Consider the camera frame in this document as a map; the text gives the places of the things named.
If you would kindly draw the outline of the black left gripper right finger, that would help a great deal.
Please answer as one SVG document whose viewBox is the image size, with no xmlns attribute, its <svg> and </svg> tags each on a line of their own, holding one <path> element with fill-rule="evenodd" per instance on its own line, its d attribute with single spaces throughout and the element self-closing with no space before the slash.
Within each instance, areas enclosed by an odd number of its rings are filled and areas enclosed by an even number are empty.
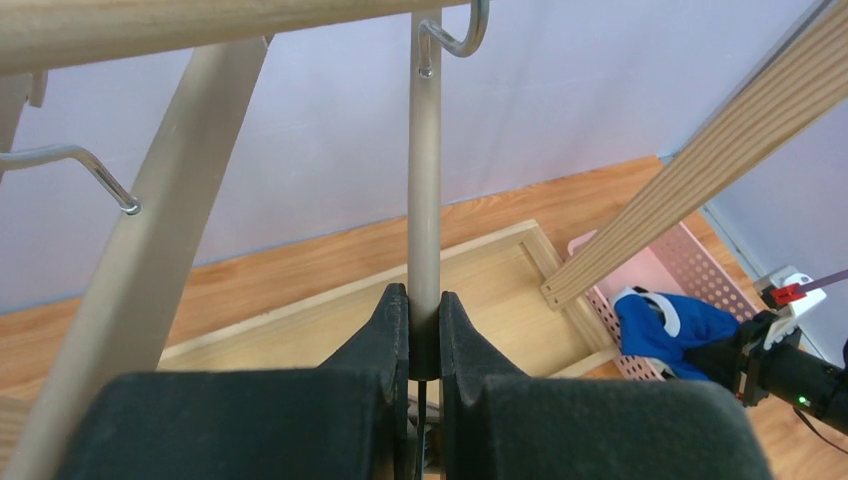
<svg viewBox="0 0 848 480">
<path fill-rule="evenodd" d="M 768 479 L 737 401 L 708 382 L 536 378 L 458 296 L 439 308 L 447 479 Z"/>
</svg>

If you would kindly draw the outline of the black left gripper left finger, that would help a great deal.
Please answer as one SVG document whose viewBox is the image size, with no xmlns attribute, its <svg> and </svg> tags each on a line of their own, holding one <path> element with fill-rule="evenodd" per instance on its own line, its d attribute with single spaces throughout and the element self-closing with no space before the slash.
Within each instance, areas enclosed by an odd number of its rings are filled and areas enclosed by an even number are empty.
<svg viewBox="0 0 848 480">
<path fill-rule="evenodd" d="M 105 385 L 60 479 L 405 479 L 408 298 L 315 368 L 138 372 Z"/>
</svg>

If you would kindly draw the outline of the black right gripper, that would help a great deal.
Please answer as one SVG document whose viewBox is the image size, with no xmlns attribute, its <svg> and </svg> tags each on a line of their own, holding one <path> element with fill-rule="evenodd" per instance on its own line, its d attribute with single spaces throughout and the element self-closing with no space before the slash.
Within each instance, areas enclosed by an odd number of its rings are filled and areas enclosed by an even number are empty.
<svg viewBox="0 0 848 480">
<path fill-rule="evenodd" d="M 733 336 L 685 350 L 684 360 L 730 391 L 743 406 L 757 406 L 769 396 L 761 380 L 768 363 L 766 335 L 775 320 L 774 313 L 761 311 L 740 323 Z"/>
</svg>

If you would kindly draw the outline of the blue underwear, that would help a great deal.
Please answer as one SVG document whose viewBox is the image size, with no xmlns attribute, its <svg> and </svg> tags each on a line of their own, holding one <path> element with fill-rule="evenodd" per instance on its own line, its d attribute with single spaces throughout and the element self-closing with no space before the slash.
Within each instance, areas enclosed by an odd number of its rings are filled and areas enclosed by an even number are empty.
<svg viewBox="0 0 848 480">
<path fill-rule="evenodd" d="M 680 379 L 708 377 L 684 359 L 689 349 L 735 335 L 739 322 L 697 298 L 626 287 L 610 300 L 624 355 L 657 359 Z"/>
</svg>

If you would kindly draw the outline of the beige clip hanger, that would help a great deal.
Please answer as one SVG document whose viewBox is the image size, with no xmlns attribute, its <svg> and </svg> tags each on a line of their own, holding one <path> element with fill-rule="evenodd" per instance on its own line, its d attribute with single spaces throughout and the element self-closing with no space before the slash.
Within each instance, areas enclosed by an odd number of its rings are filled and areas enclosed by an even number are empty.
<svg viewBox="0 0 848 480">
<path fill-rule="evenodd" d="M 48 71 L 1 76 L 1 152 L 11 151 L 24 106 L 44 103 Z"/>
<path fill-rule="evenodd" d="M 266 37 L 196 48 L 31 408 L 8 479 L 50 479 L 99 390 L 156 368 L 266 58 Z"/>
<path fill-rule="evenodd" d="M 485 37 L 489 13 L 488 1 L 472 1 L 462 40 L 443 27 L 440 9 L 411 15 L 407 275 L 410 379 L 418 394 L 414 479 L 424 476 L 427 384 L 439 374 L 441 55 L 473 55 Z"/>
</svg>

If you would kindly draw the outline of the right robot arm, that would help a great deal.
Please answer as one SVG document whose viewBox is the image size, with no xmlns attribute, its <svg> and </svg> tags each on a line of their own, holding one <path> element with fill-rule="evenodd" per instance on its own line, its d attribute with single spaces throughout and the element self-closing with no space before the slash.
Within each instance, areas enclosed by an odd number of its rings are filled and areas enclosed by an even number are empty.
<svg viewBox="0 0 848 480">
<path fill-rule="evenodd" d="M 733 336 L 686 350 L 684 360 L 746 407 L 774 395 L 799 417 L 811 416 L 846 434 L 847 373 L 801 350 L 798 331 L 767 348 L 766 334 L 776 323 L 776 314 L 761 311 Z"/>
</svg>

